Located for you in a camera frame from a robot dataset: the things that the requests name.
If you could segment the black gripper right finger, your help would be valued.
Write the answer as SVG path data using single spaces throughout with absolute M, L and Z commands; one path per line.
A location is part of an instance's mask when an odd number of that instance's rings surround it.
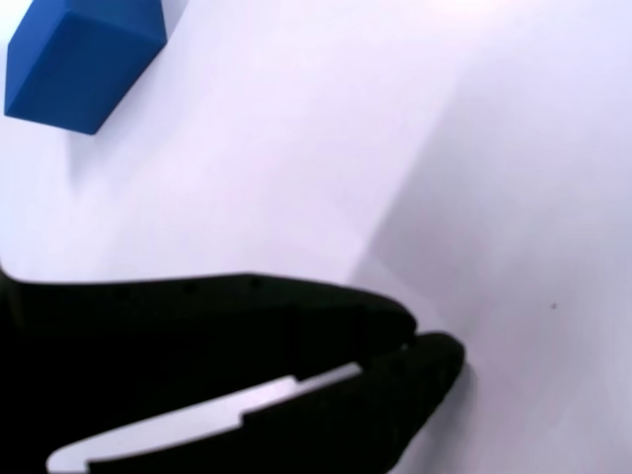
M 250 412 L 239 428 L 92 462 L 92 473 L 386 473 L 446 397 L 465 361 L 446 333 L 417 336 L 368 370 Z

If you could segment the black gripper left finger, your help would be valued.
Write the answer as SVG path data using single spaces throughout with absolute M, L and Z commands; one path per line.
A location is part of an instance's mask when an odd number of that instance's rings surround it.
M 1 279 L 1 469 L 42 473 L 62 446 L 286 376 L 400 349 L 388 297 L 264 275 L 115 283 Z

